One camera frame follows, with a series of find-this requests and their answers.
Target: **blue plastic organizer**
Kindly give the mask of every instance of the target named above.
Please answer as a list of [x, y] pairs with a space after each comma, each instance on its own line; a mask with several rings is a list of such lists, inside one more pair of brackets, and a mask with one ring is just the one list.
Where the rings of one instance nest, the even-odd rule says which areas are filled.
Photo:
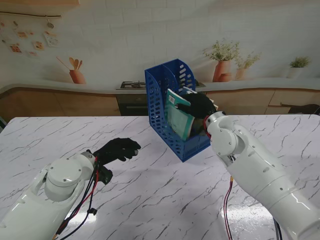
[[144, 73], [150, 125], [179, 159], [185, 162], [207, 148], [210, 140], [207, 136], [196, 135], [183, 141], [168, 125], [164, 109], [168, 89], [178, 94], [183, 91], [183, 87], [196, 89], [194, 75], [179, 59], [146, 69]]

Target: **utensil holder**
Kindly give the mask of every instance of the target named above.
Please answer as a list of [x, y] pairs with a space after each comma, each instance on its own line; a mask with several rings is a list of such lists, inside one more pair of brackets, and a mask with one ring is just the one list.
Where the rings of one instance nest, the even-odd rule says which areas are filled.
[[75, 84], [86, 84], [85, 76], [78, 70], [70, 70], [70, 76]]

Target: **stove burner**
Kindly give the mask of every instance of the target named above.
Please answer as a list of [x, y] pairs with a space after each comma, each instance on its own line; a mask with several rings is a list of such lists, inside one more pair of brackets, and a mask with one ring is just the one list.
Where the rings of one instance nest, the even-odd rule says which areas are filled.
[[121, 84], [121, 89], [146, 89], [145, 82], [133, 82], [133, 81], [123, 81]]

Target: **oven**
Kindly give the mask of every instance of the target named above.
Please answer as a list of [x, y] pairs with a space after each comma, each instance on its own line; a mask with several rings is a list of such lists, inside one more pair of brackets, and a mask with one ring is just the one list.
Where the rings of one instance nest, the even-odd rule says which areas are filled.
[[148, 116], [146, 94], [117, 94], [121, 116]]

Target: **green plant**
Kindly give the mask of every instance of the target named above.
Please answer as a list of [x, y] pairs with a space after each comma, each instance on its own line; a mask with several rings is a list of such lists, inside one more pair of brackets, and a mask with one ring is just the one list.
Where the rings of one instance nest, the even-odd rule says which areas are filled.
[[261, 57], [261, 52], [257, 55], [254, 55], [254, 52], [249, 54], [246, 59], [243, 59], [241, 56], [237, 56], [235, 58], [236, 64], [238, 65], [238, 68], [240, 69], [247, 69], [251, 67], [256, 61], [258, 61]]
[[304, 68], [311, 63], [310, 59], [307, 56], [297, 56], [294, 61], [290, 63], [292, 68]]
[[230, 61], [239, 54], [239, 42], [227, 41], [225, 38], [220, 42], [216, 41], [211, 48], [210, 52], [205, 49], [203, 54], [217, 61]]

